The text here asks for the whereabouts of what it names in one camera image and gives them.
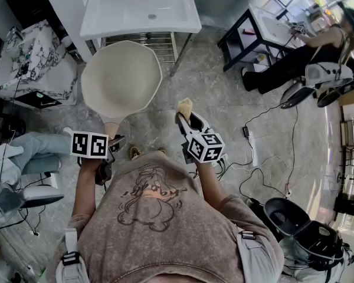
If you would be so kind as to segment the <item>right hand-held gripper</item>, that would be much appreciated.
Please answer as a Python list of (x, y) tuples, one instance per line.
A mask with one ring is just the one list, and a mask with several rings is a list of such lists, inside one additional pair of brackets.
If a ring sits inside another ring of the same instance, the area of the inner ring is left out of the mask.
[(192, 111), (188, 123), (183, 114), (177, 112), (175, 123), (186, 139), (182, 144), (186, 164), (212, 163), (222, 156), (225, 148), (222, 137), (219, 133), (215, 133), (209, 123), (198, 113)]

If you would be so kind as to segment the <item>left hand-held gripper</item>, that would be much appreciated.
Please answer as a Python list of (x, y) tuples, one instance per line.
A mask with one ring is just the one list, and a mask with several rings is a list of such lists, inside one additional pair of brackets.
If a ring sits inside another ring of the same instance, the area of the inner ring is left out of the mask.
[(113, 153), (118, 152), (125, 144), (126, 137), (119, 134), (110, 139), (106, 134), (73, 131), (70, 154), (77, 157), (79, 166), (83, 159), (100, 160), (100, 166), (96, 169), (95, 184), (105, 186), (112, 177), (112, 163), (115, 161)]

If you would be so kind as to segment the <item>yellow sponge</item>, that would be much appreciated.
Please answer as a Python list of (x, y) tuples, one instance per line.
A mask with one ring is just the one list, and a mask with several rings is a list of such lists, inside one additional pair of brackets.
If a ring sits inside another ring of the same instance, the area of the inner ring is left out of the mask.
[(193, 103), (189, 98), (185, 98), (178, 102), (176, 112), (183, 115), (186, 121), (190, 121), (190, 116), (193, 109)]

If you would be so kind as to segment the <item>large cream bowl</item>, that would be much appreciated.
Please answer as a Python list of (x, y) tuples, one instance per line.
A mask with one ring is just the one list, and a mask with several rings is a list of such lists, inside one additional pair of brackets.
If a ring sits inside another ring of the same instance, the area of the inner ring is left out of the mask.
[(162, 78), (155, 52), (126, 40), (96, 52), (80, 82), (85, 104), (100, 116), (104, 132), (114, 137), (127, 116), (148, 106)]

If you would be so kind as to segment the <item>person's right forearm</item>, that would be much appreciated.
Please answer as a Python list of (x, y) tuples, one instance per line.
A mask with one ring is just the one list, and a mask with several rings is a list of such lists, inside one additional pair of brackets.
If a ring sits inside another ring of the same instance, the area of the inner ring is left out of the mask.
[(217, 178), (214, 167), (210, 163), (196, 162), (195, 164), (205, 201), (214, 209), (219, 210), (221, 202), (227, 196)]

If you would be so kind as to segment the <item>white power strip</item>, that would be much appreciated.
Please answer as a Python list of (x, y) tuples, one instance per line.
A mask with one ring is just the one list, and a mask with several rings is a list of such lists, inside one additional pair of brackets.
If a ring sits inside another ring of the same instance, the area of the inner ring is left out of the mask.
[(224, 164), (228, 163), (228, 155), (224, 153), (218, 160), (212, 162), (212, 166), (222, 166), (224, 167)]

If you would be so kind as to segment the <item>chrome sink stand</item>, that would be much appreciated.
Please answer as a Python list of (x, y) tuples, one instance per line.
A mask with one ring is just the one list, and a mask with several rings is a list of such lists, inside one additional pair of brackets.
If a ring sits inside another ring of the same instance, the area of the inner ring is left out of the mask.
[(93, 40), (86, 40), (86, 44), (94, 55), (98, 50), (110, 44), (121, 41), (132, 41), (150, 48), (156, 54), (156, 58), (161, 64), (172, 64), (169, 76), (173, 77), (179, 69), (185, 54), (192, 45), (196, 34), (189, 33), (180, 51), (176, 44), (174, 32), (141, 32), (135, 34), (124, 34), (103, 37), (97, 44)]

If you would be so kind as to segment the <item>black tray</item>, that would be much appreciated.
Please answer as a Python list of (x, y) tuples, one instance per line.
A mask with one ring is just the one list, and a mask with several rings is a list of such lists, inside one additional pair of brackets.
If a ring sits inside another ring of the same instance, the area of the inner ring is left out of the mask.
[(24, 94), (16, 98), (16, 101), (35, 107), (37, 109), (44, 109), (49, 107), (58, 106), (61, 103), (54, 98), (51, 98), (39, 91)]

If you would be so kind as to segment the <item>grey office chair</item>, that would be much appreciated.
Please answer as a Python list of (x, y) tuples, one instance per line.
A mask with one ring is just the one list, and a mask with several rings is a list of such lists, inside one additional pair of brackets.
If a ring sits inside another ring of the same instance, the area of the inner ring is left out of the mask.
[(51, 185), (28, 186), (18, 192), (23, 200), (21, 209), (48, 205), (61, 200), (64, 194)]
[(280, 101), (280, 108), (297, 106), (310, 96), (317, 97), (317, 106), (326, 107), (340, 96), (354, 90), (354, 62), (346, 65), (333, 62), (309, 64), (304, 76), (290, 86)]

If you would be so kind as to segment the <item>black sink stand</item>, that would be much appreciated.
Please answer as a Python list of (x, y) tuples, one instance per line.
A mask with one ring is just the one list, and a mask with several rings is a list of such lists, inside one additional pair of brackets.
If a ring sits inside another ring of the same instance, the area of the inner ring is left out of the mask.
[(248, 8), (217, 43), (224, 56), (224, 72), (240, 62), (252, 65), (256, 72), (262, 72), (287, 54), (285, 48), (250, 43), (252, 35), (243, 33), (244, 29), (253, 29), (250, 16)]

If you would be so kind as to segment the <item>brown printed t-shirt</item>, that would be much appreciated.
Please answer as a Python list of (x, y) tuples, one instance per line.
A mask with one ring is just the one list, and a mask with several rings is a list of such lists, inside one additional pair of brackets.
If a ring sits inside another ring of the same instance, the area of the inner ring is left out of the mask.
[(114, 174), (92, 216), (72, 216), (47, 283), (277, 283), (283, 251), (236, 195), (219, 210), (179, 163), (141, 154)]

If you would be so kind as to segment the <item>marble pattern cabinet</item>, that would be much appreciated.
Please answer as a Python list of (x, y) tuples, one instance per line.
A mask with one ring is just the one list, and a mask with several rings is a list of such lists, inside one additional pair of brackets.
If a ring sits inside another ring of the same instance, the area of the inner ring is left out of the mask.
[(54, 107), (73, 106), (77, 80), (77, 63), (46, 20), (8, 32), (0, 54), (1, 99), (37, 109), (16, 98), (39, 91), (61, 103)]

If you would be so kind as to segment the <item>white oval-bowl sink basin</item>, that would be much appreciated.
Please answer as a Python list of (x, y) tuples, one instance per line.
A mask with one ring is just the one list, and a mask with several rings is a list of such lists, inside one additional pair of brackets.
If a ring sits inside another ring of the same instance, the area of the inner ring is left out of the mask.
[(252, 19), (251, 25), (255, 32), (255, 35), (251, 36), (251, 44), (269, 45), (278, 49), (296, 49), (304, 45), (302, 40), (291, 35), (289, 26), (276, 20), (271, 12), (254, 5), (249, 6), (249, 11), (249, 19)]

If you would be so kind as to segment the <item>white rectangular sink basin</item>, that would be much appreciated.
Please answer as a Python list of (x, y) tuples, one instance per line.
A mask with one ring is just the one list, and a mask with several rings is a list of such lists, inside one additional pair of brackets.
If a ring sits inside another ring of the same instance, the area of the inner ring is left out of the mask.
[(87, 0), (80, 36), (84, 40), (141, 32), (197, 34), (201, 22), (194, 0)]

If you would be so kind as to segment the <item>open black case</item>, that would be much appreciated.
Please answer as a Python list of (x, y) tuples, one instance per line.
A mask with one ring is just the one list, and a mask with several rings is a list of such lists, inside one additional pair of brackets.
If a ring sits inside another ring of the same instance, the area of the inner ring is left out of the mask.
[(304, 254), (304, 261), (318, 271), (326, 271), (344, 261), (343, 241), (330, 226), (311, 220), (294, 202), (272, 198), (264, 204), (264, 213), (293, 249)]

